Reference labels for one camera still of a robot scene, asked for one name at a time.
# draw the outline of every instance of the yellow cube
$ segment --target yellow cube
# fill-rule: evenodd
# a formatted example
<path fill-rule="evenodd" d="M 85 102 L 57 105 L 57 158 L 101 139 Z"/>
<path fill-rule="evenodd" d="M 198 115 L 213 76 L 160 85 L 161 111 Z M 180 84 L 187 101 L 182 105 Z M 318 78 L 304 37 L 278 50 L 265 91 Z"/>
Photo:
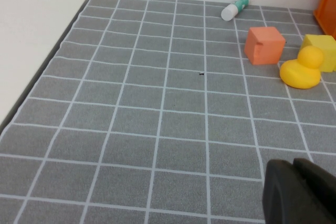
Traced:
<path fill-rule="evenodd" d="M 315 46 L 323 51 L 324 61 L 320 67 L 321 72 L 336 71 L 336 41 L 332 36 L 307 34 L 300 50 L 306 46 Z"/>

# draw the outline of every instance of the orange bin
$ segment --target orange bin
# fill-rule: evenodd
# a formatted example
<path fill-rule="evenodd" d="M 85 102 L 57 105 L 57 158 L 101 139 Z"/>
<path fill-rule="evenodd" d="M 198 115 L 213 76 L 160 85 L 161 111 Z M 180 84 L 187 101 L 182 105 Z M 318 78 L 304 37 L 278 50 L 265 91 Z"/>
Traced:
<path fill-rule="evenodd" d="M 324 33 L 336 39 L 336 0 L 320 0 L 314 16 Z"/>

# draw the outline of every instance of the rubber duck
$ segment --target rubber duck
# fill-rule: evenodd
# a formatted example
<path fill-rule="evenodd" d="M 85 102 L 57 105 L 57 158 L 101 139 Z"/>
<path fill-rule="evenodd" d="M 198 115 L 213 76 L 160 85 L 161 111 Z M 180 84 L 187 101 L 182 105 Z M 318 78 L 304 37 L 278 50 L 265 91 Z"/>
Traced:
<path fill-rule="evenodd" d="M 280 77 L 287 85 L 297 89 L 310 89 L 319 84 L 319 67 L 324 61 L 321 49 L 314 46 L 302 48 L 295 60 L 288 60 L 280 68 Z"/>

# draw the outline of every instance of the orange foam block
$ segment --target orange foam block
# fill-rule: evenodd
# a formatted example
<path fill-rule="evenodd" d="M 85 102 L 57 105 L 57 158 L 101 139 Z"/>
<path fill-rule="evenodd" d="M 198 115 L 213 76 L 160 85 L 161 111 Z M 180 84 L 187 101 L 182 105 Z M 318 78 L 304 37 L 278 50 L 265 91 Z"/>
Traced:
<path fill-rule="evenodd" d="M 275 27 L 251 27 L 244 52 L 253 65 L 276 64 L 286 40 Z"/>

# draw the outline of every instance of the white cylinder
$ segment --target white cylinder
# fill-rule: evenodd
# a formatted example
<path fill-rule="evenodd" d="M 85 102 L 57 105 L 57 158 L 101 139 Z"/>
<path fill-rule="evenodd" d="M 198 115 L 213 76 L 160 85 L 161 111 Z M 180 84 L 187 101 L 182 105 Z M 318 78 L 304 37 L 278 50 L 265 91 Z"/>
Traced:
<path fill-rule="evenodd" d="M 238 8 L 234 4 L 229 4 L 222 10 L 222 19 L 225 21 L 230 21 L 238 14 Z"/>

